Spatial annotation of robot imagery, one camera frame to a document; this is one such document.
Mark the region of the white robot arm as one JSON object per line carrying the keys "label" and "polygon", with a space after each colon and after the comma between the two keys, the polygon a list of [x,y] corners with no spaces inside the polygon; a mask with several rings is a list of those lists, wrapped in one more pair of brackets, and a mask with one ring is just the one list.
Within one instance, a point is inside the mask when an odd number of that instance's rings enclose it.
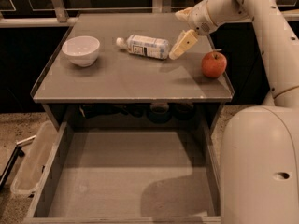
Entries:
{"label": "white robot arm", "polygon": [[277,0],[203,0],[176,16],[190,29],[171,59],[227,21],[250,19],[270,86],[271,105],[241,110],[223,133],[221,224],[299,224],[299,39]]}

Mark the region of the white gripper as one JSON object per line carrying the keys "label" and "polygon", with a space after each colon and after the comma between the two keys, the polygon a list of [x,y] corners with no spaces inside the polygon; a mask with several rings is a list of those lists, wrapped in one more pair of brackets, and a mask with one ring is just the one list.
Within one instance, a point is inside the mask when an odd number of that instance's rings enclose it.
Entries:
{"label": "white gripper", "polygon": [[203,0],[194,7],[187,7],[175,13],[179,21],[186,21],[192,28],[182,31],[175,45],[169,52],[169,58],[176,60],[198,41],[198,35],[209,35],[218,29],[218,26],[209,16],[208,0]]}

